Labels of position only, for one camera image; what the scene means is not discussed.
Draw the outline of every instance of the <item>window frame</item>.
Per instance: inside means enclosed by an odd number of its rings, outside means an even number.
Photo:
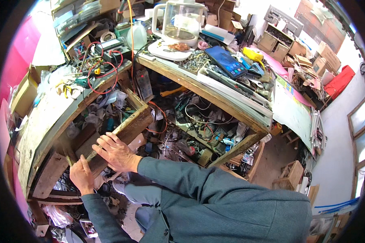
[[[355,140],[358,139],[365,133],[365,126],[361,128],[358,132],[354,133],[353,123],[351,121],[351,116],[365,103],[365,98],[347,115],[348,124],[350,129],[351,143],[353,147],[353,163],[354,163],[354,173],[353,173],[353,187],[351,189],[351,198],[355,198],[355,193],[357,189],[358,183],[358,172],[359,170],[365,166],[365,159],[361,162],[358,162],[358,154]]]

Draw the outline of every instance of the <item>jacket sleeve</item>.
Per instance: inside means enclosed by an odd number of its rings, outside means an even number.
[[[219,168],[205,169],[188,162],[142,158],[138,173],[174,192],[194,198],[200,203],[237,203],[246,201],[260,190],[268,190],[236,178]],[[236,191],[249,190],[249,196]]]
[[[136,242],[120,227],[99,194],[81,197],[102,243]]]

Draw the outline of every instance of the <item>phone screen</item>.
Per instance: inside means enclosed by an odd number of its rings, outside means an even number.
[[[216,60],[223,69],[226,69],[233,77],[246,73],[246,69],[231,56],[231,54],[220,46],[207,48],[205,52]]]

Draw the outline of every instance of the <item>person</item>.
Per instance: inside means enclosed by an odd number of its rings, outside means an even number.
[[[131,172],[151,184],[121,184],[130,201],[145,204],[135,213],[141,242],[305,242],[312,220],[308,197],[270,190],[219,168],[140,157],[107,133],[92,148],[116,172]],[[118,225],[100,195],[85,157],[70,168],[102,243],[135,242]]]

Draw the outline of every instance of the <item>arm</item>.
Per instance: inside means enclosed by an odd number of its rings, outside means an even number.
[[[221,169],[204,169],[191,163],[150,157],[142,158],[135,155],[112,133],[102,135],[97,142],[102,148],[97,145],[93,145],[92,148],[108,162],[108,166],[113,170],[139,173],[172,191],[194,198],[201,203],[244,202],[249,199],[248,197],[268,191],[268,189],[238,179]],[[246,190],[255,193],[249,193],[249,196],[233,193]]]
[[[81,155],[80,160],[70,168],[70,179],[81,192],[81,200],[88,211],[102,243],[135,242],[118,225],[108,211],[101,196],[93,191],[94,179],[88,161]]]

